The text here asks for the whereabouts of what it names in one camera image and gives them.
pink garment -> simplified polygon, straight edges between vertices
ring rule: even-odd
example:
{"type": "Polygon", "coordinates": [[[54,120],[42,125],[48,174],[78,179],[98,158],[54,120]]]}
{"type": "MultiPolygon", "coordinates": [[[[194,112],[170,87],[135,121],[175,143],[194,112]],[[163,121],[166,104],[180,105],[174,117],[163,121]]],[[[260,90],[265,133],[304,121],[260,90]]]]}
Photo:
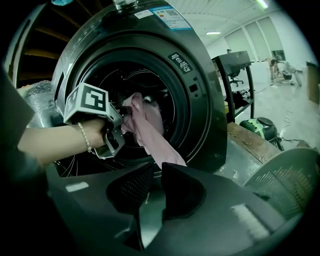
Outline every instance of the pink garment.
{"type": "Polygon", "coordinates": [[[160,168],[163,162],[186,166],[183,158],[163,137],[164,126],[157,103],[144,102],[141,93],[136,92],[122,105],[132,108],[132,114],[123,118],[121,130],[124,134],[135,133],[138,144],[160,168]]]}

woman's hand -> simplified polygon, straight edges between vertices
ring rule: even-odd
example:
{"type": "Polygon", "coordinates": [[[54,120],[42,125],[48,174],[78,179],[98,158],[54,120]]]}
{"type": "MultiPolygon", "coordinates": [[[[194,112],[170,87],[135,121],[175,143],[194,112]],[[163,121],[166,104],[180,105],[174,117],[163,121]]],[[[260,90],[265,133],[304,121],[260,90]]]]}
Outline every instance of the woman's hand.
{"type": "Polygon", "coordinates": [[[103,146],[104,142],[104,134],[102,133],[102,129],[105,126],[106,122],[103,119],[92,119],[89,121],[84,121],[82,124],[85,136],[87,137],[90,146],[95,149],[103,146]]]}
{"type": "MultiPolygon", "coordinates": [[[[105,144],[102,129],[106,123],[103,119],[84,121],[81,124],[93,149],[105,144]]],[[[36,157],[42,164],[58,161],[88,150],[78,124],[51,128],[26,128],[18,148],[36,157]]]]}

person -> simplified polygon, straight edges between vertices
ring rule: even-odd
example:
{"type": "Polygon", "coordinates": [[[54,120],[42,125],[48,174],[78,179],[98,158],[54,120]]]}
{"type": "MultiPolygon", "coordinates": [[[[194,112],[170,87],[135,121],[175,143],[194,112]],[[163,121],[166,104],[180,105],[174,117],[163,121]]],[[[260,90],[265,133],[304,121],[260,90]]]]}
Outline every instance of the person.
{"type": "Polygon", "coordinates": [[[292,65],[290,65],[289,62],[279,61],[278,59],[272,59],[270,70],[271,68],[274,68],[273,78],[283,78],[285,82],[289,83],[290,85],[294,85],[295,83],[292,77],[292,74],[294,74],[297,84],[299,86],[302,85],[297,70],[292,65]]]}
{"type": "MultiPolygon", "coordinates": [[[[84,121],[82,124],[90,147],[105,144],[102,129],[105,121],[100,118],[84,121]]],[[[28,153],[45,165],[79,153],[86,152],[88,145],[78,124],[50,128],[26,128],[18,149],[28,153]]]]}

ceiling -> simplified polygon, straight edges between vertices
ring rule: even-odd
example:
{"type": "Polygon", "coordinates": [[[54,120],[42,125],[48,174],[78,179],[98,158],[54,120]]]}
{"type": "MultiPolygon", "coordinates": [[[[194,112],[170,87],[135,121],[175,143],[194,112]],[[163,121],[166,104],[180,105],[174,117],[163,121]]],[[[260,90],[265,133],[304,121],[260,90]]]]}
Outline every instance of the ceiling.
{"type": "Polygon", "coordinates": [[[264,0],[263,9],[256,0],[167,0],[191,24],[205,46],[239,25],[279,9],[274,0],[264,0]],[[207,32],[221,34],[206,35],[207,32]]]}

mesh basket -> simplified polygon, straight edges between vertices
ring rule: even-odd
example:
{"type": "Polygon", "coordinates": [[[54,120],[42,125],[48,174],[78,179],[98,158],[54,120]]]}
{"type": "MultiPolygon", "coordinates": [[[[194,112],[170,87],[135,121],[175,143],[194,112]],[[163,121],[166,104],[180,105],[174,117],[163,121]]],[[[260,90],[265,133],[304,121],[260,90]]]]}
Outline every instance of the mesh basket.
{"type": "Polygon", "coordinates": [[[319,180],[320,156],[310,148],[293,148],[265,163],[244,187],[267,201],[287,220],[303,213],[319,180]]]}

